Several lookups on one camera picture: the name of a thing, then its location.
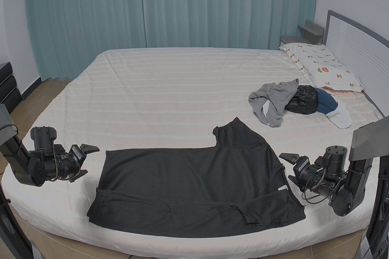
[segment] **floral pillow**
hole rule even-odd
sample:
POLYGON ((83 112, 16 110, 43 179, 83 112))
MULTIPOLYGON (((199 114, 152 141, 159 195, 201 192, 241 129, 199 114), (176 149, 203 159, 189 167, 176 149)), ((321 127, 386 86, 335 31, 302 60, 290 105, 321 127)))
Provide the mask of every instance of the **floral pillow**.
POLYGON ((363 90, 358 78, 342 65, 325 45, 288 43, 280 46, 299 67, 313 87, 340 91, 363 90))

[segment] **black shiny garment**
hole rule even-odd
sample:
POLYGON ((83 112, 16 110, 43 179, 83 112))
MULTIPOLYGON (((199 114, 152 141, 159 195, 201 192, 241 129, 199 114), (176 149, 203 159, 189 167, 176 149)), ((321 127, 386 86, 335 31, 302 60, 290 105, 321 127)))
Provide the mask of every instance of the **black shiny garment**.
POLYGON ((299 85, 296 94, 285 109, 302 115, 310 115, 316 112, 317 105, 318 95, 315 88, 310 85, 299 85))
POLYGON ((238 118, 216 146, 107 151, 88 217, 114 230, 180 238, 227 237, 305 219, 284 166, 238 118))

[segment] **headboard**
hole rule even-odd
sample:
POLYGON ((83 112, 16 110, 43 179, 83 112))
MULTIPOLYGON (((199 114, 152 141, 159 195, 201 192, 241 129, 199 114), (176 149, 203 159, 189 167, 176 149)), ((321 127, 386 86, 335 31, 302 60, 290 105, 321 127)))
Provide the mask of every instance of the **headboard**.
POLYGON ((364 94, 389 115, 389 41, 365 26, 329 10, 325 44, 364 85, 364 94))

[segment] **gray cloth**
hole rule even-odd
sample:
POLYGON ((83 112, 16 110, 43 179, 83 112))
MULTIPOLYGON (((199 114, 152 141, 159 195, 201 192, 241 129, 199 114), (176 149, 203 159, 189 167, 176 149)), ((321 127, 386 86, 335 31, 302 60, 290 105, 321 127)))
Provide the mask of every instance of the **gray cloth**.
POLYGON ((258 91, 252 92, 249 96, 253 112, 263 124, 268 124, 270 127, 280 126, 285 106, 296 94, 297 87, 298 79, 279 84, 273 82, 262 85, 258 91))

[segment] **white bed sheet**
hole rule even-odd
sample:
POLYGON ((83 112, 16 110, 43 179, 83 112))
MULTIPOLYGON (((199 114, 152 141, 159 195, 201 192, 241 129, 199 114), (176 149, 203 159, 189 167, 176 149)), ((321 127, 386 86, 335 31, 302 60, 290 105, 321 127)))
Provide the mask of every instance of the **white bed sheet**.
MULTIPOLYGON (((126 148, 199 148, 215 145, 212 130, 238 116, 262 135, 276 154, 308 155, 311 163, 329 145, 350 146, 353 130, 379 119, 360 93, 336 95, 351 113, 353 125, 338 129, 320 113, 285 112, 279 128, 253 115, 247 98, 264 83, 291 81, 303 74, 281 51, 227 48, 147 48, 110 50, 58 95, 34 126, 53 126, 56 143, 91 144, 99 153, 83 165, 89 173, 74 183, 46 182, 41 188, 19 184, 8 166, 2 186, 12 206, 35 227, 127 254, 160 258, 250 258, 299 249, 365 228, 377 187, 373 162, 361 205, 338 217, 327 201, 307 205, 307 218, 287 227, 222 238, 172 238, 119 232, 89 223, 105 150, 126 148)), ((23 143, 33 149, 29 135, 23 143)), ((285 163, 287 174, 292 165, 285 163)), ((299 189, 290 186, 301 200, 299 189)))

